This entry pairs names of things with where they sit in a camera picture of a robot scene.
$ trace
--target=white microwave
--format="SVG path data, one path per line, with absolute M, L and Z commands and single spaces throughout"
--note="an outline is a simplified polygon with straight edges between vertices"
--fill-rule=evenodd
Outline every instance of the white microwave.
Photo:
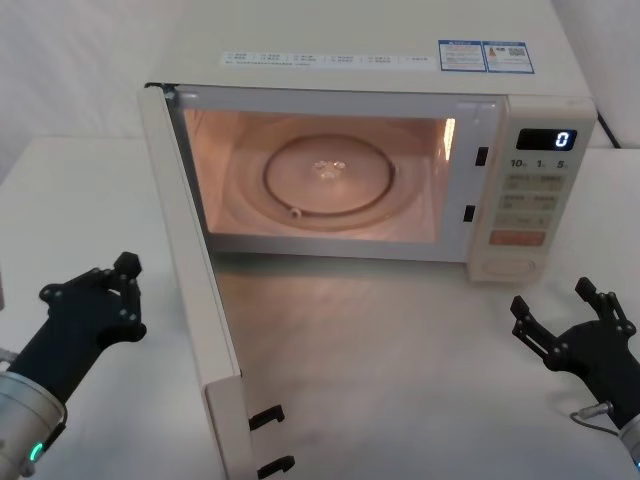
M 232 480 L 255 471 L 214 252 L 534 280 L 597 118 L 548 0 L 192 0 L 139 100 Z

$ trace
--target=red start button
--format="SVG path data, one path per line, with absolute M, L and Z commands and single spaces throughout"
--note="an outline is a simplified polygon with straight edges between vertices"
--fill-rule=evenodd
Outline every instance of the red start button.
M 491 232 L 491 245 L 509 245 L 515 247 L 539 247 L 544 243 L 545 232 L 522 232 L 518 230 L 494 230 Z

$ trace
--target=barcode sticker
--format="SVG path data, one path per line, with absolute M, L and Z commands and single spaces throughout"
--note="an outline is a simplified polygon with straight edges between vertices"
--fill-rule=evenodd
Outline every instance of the barcode sticker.
M 487 71 L 491 73 L 535 73 L 524 42 L 482 42 Z

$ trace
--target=open microwave door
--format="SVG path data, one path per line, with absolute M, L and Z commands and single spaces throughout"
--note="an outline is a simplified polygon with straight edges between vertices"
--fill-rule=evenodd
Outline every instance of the open microwave door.
M 227 477 L 254 480 L 241 372 L 181 159 L 188 142 L 176 138 L 161 88 L 145 88 L 138 101 L 209 425 Z

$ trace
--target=control panel button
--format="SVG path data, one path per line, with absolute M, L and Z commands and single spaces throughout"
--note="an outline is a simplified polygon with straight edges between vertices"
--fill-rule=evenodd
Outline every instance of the control panel button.
M 524 258 L 500 258 L 489 260 L 482 265 L 485 273 L 499 277 L 525 276 L 535 269 L 536 264 Z
M 513 173 L 507 175 L 504 182 L 505 190 L 559 192 L 564 187 L 563 175 L 530 175 Z
M 513 247 L 540 247 L 546 232 L 523 232 L 519 230 L 494 230 L 491 232 L 489 243 L 491 245 Z
M 551 212 L 558 205 L 558 197 L 551 194 L 505 193 L 500 198 L 500 210 L 537 210 Z
M 555 195 L 534 195 L 530 203 L 532 210 L 542 210 L 543 212 L 553 211 L 557 205 L 558 197 Z
M 494 226 L 496 228 L 531 228 L 546 230 L 551 225 L 552 216 L 538 213 L 503 213 L 496 215 Z

